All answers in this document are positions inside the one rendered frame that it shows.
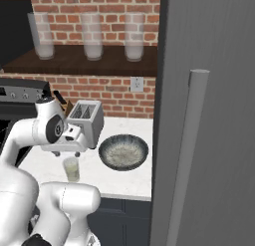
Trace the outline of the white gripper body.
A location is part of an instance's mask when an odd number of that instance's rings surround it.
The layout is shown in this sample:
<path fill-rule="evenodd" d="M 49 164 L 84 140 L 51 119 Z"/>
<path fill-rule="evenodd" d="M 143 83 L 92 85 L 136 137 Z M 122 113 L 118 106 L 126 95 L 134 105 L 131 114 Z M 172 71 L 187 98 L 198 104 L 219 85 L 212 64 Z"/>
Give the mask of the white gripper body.
<path fill-rule="evenodd" d="M 62 136 L 53 144 L 41 146 L 44 151 L 52 152 L 84 152 L 88 149 L 88 147 L 88 142 L 82 133 L 80 133 L 77 138 Z"/>

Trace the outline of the white wall socket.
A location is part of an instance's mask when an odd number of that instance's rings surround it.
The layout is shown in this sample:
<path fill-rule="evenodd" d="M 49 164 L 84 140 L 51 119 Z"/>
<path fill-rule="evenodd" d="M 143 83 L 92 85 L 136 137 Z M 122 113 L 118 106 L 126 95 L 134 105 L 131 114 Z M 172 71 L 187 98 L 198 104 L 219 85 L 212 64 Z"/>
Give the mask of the white wall socket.
<path fill-rule="evenodd" d="M 133 93 L 142 93 L 143 92 L 143 77 L 131 77 L 130 90 Z"/>

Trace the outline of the black range hood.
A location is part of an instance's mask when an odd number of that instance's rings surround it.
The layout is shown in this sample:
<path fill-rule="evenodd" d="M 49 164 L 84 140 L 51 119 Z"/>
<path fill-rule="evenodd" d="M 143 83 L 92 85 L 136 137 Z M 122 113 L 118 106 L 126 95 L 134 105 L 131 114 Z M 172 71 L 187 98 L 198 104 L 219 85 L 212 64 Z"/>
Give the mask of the black range hood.
<path fill-rule="evenodd" d="M 34 48 L 27 14 L 30 0 L 0 0 L 0 67 Z"/>

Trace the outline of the glass of lemonade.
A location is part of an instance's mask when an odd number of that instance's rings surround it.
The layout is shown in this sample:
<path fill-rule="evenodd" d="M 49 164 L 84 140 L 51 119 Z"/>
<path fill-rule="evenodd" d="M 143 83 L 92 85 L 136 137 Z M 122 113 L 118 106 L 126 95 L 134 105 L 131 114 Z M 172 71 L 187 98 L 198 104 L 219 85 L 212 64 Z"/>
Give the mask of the glass of lemonade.
<path fill-rule="evenodd" d="M 79 160 L 76 157 L 66 158 L 63 161 L 63 167 L 69 181 L 77 182 L 80 180 Z"/>

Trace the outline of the wooden knife block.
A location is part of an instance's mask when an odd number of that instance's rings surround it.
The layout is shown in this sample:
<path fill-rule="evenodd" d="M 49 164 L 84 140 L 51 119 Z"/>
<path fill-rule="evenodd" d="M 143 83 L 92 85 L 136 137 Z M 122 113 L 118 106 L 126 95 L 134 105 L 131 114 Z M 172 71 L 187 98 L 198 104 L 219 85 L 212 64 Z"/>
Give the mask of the wooden knife block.
<path fill-rule="evenodd" d="M 61 107 L 62 107 L 62 109 L 64 111 L 65 117 L 67 117 L 70 114 L 72 108 L 74 107 L 73 104 L 70 101 L 66 101 L 62 97 L 62 95 L 60 94 L 59 91 L 54 91 L 54 95 L 57 98 L 57 100 L 60 102 Z"/>

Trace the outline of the steel stove with knobs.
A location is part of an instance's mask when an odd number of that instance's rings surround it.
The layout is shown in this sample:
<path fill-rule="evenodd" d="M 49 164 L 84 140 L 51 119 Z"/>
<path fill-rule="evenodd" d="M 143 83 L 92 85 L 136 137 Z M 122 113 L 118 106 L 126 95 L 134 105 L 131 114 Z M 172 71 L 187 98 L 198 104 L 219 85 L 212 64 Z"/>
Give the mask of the steel stove with knobs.
<path fill-rule="evenodd" d="M 13 124 L 37 116 L 35 103 L 50 97 L 46 81 L 0 78 L 0 153 Z"/>

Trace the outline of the tall clear glass jar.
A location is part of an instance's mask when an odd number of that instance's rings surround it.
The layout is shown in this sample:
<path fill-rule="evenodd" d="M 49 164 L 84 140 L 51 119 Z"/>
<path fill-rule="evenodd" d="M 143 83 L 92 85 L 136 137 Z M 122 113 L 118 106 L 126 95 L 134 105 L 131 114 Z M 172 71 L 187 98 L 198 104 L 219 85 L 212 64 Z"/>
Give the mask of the tall clear glass jar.
<path fill-rule="evenodd" d="M 104 53 L 100 15 L 96 12 L 82 13 L 81 23 L 85 55 L 89 61 L 98 61 Z"/>
<path fill-rule="evenodd" d="M 143 14 L 126 12 L 125 54 L 130 62 L 139 62 L 143 56 Z"/>
<path fill-rule="evenodd" d="M 55 55 L 53 37 L 47 12 L 27 14 L 36 55 L 40 60 L 50 60 Z"/>

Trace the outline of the grey fridge door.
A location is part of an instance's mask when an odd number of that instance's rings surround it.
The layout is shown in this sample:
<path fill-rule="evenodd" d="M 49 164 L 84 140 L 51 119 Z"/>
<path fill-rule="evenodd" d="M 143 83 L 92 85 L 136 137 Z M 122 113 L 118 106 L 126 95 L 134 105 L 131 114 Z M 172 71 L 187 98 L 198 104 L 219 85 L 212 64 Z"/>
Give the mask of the grey fridge door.
<path fill-rule="evenodd" d="M 191 70 L 210 72 L 176 246 L 255 246 L 255 0 L 161 0 L 149 246 L 166 246 Z"/>

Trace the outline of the dark wooden shelf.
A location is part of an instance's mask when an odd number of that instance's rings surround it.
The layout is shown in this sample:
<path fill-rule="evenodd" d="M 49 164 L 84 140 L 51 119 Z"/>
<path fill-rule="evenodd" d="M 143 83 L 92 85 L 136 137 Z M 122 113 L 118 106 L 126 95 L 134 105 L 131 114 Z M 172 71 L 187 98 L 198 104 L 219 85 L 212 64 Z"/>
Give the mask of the dark wooden shelf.
<path fill-rule="evenodd" d="M 20 74 L 153 77 L 157 75 L 157 47 L 144 47 L 141 60 L 129 62 L 124 46 L 104 46 L 102 58 L 89 61 L 83 46 L 57 45 L 51 60 L 40 60 L 31 50 L 5 65 L 3 70 Z"/>

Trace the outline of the dark speckled ice bowl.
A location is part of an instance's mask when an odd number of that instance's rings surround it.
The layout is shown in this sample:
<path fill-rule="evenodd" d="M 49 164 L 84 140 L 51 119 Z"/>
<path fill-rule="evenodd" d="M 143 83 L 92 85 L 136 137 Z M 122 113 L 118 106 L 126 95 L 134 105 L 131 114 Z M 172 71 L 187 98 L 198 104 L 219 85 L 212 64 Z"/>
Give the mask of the dark speckled ice bowl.
<path fill-rule="evenodd" d="M 104 165 L 116 171 L 129 171 L 140 167 L 148 156 L 148 145 L 132 134 L 115 134 L 106 138 L 99 147 Z"/>

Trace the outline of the dark base cupboard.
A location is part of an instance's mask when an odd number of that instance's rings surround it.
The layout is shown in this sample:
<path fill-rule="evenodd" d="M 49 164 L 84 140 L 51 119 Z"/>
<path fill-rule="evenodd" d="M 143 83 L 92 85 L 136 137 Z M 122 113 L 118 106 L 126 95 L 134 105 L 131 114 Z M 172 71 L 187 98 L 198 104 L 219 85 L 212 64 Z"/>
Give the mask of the dark base cupboard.
<path fill-rule="evenodd" d="M 99 209 L 88 216 L 102 246 L 148 246 L 150 202 L 103 198 Z"/>

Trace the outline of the silver toaster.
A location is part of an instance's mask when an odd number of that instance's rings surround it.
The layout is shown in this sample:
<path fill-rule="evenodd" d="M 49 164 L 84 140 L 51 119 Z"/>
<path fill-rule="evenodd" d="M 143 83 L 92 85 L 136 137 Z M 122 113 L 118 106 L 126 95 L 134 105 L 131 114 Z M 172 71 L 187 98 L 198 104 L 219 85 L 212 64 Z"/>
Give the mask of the silver toaster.
<path fill-rule="evenodd" d="M 96 148 L 104 127 L 102 103 L 100 101 L 77 101 L 67 116 L 67 122 L 81 128 L 87 140 L 88 148 Z"/>

